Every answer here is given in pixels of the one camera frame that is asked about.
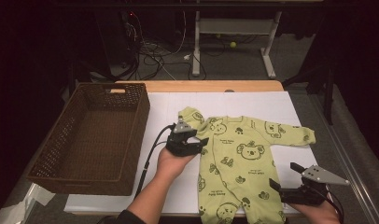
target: white table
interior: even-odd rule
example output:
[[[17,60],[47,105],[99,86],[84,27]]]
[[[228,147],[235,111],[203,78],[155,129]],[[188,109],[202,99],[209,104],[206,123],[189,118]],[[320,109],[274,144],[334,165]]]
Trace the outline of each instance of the white table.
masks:
[[[186,106],[198,108],[205,118],[212,116],[249,116],[291,125],[301,125],[294,106],[285,91],[268,92],[149,92],[151,103],[146,132],[138,163],[132,196],[69,195],[65,212],[77,215],[117,215],[133,200],[145,160],[158,133],[166,125],[177,122],[177,113]],[[164,141],[169,134],[161,136]],[[156,161],[163,144],[157,147],[150,160],[144,186],[155,174]],[[291,162],[303,167],[316,164],[310,147],[272,146],[274,161],[283,188],[297,188],[301,175],[289,168]],[[197,181],[199,156],[192,160],[175,181],[167,195],[162,214],[165,216],[198,216]],[[289,206],[284,211],[298,215]]]

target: floor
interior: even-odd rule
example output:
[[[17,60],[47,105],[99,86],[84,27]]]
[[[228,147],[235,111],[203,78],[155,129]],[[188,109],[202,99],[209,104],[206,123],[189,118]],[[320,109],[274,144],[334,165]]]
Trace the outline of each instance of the floor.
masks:
[[[295,76],[302,65],[306,52],[313,38],[297,40],[294,35],[281,35],[274,41],[270,56],[276,72],[276,80],[284,81]],[[191,41],[172,47],[148,42],[148,48],[142,51],[154,56],[164,67],[152,79],[159,80],[266,80],[268,79],[260,56],[260,48],[266,45],[266,36],[214,36],[205,35],[201,39],[202,72],[198,77],[191,74],[192,58]],[[157,70],[156,63],[149,56],[140,57],[138,74],[130,79],[146,77]],[[113,66],[113,74],[119,74],[124,69],[120,65]],[[322,116],[323,95],[308,95],[306,83],[293,84],[286,89],[297,110],[303,126],[313,128],[317,135],[317,144],[312,147],[320,166],[346,177],[352,182],[352,187],[331,186],[338,196],[345,211],[347,223],[379,223],[379,165],[371,154],[356,123],[344,105],[339,90],[334,89],[332,119],[334,125],[329,125]],[[8,199],[7,205],[20,202],[28,190],[30,183],[22,178]],[[26,223],[98,223],[99,216],[75,216],[63,211],[67,195],[55,195],[48,205],[36,203]],[[164,217],[161,223],[198,223],[199,219],[179,219]],[[237,218],[233,223],[246,223]],[[304,219],[292,219],[290,223],[307,223]]]

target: baby onesie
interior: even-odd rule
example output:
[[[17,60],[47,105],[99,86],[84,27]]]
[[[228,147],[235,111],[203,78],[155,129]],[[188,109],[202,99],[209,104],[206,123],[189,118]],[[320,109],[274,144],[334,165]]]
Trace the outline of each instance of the baby onesie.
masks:
[[[204,120],[195,108],[178,116],[197,129],[203,148],[198,179],[199,212],[203,224],[232,223],[239,207],[249,224],[284,223],[270,145],[304,146],[314,143],[314,131],[250,117],[213,117]]]

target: black cable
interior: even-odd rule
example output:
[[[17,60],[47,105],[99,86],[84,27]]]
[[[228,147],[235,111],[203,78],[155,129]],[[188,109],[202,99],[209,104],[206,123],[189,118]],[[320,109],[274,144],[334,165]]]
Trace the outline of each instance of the black cable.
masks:
[[[341,208],[341,213],[342,213],[342,217],[343,217],[343,223],[344,223],[344,207],[342,206],[341,202],[339,201],[338,197],[333,194],[331,191],[328,190],[328,193],[336,200],[336,202],[339,204],[340,208]]]
[[[324,194],[322,194],[317,189],[314,189],[312,187],[308,187],[308,188],[309,188],[309,190],[311,190],[312,192],[318,194],[320,197],[322,197],[324,200],[326,200],[329,204],[331,204],[332,207],[334,207],[335,211],[338,213],[339,222],[341,224],[344,224],[344,213],[343,213],[343,211],[341,211],[341,209],[331,199],[329,199],[328,197],[326,197]]]
[[[140,181],[139,181],[139,185],[137,186],[137,191],[134,195],[134,197],[136,198],[137,195],[140,193],[140,191],[142,190],[143,188],[143,184],[144,184],[144,180],[146,178],[146,173],[147,173],[147,169],[148,169],[148,166],[149,166],[149,160],[151,159],[151,156],[152,156],[152,152],[154,152],[154,149],[157,145],[159,145],[160,143],[158,143],[158,141],[160,140],[160,137],[161,135],[164,133],[164,131],[166,131],[167,129],[173,129],[175,127],[175,125],[168,125],[166,127],[164,127],[161,132],[158,134],[157,138],[155,139],[155,142],[154,144],[152,145],[152,148],[151,150],[149,151],[148,153],[148,157],[147,157],[147,160],[146,160],[146,164],[144,165],[144,168],[143,168],[143,173],[141,174],[141,177],[140,177]]]

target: brown woven basket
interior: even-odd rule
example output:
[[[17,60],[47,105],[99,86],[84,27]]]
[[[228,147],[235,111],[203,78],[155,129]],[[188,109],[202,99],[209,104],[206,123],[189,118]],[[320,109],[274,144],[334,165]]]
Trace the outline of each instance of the brown woven basket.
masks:
[[[79,84],[28,179],[54,193],[131,195],[148,112],[143,83]]]

